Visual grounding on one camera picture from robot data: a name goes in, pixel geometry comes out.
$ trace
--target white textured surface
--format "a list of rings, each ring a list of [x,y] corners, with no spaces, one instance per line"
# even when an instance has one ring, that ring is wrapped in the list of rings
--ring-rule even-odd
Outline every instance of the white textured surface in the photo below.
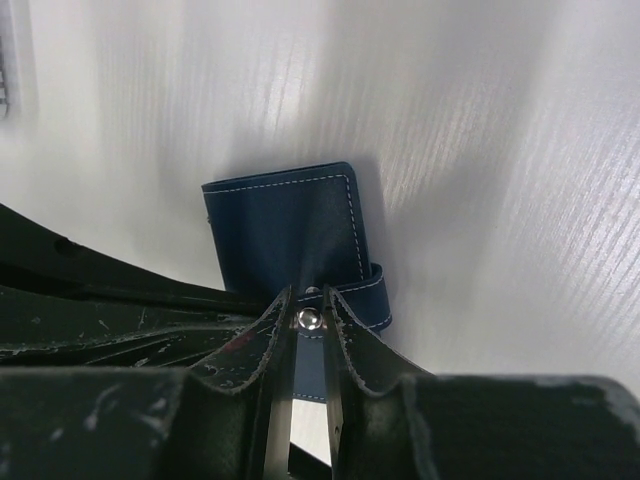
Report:
[[[201,183],[349,160],[401,352],[640,394],[640,3],[8,1],[0,201],[220,287]]]

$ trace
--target blue leather wallet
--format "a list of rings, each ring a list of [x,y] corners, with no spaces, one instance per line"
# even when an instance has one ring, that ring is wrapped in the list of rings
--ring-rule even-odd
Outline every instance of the blue leather wallet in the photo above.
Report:
[[[202,187],[227,290],[271,300],[293,285],[321,307],[324,285],[379,332],[391,323],[382,267],[370,263],[348,163],[234,178]],[[301,329],[294,394],[325,400],[322,334]]]

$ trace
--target metal snap button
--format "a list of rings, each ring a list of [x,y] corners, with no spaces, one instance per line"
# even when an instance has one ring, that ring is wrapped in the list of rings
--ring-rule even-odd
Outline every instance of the metal snap button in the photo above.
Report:
[[[307,330],[317,330],[322,326],[322,315],[315,308],[307,307],[297,314],[298,325]]]

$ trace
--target black object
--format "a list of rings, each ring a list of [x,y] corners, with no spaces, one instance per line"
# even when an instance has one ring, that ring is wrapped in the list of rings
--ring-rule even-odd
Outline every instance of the black object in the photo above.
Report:
[[[0,232],[0,478],[640,478],[615,382],[436,377],[325,288],[331,470],[289,446],[290,288],[173,282],[4,207]]]
[[[391,324],[382,267],[371,263],[358,184],[348,163],[204,185],[225,287],[270,300],[292,285],[302,307],[322,308],[334,286],[369,328]],[[294,393],[324,401],[322,331],[301,328]]]

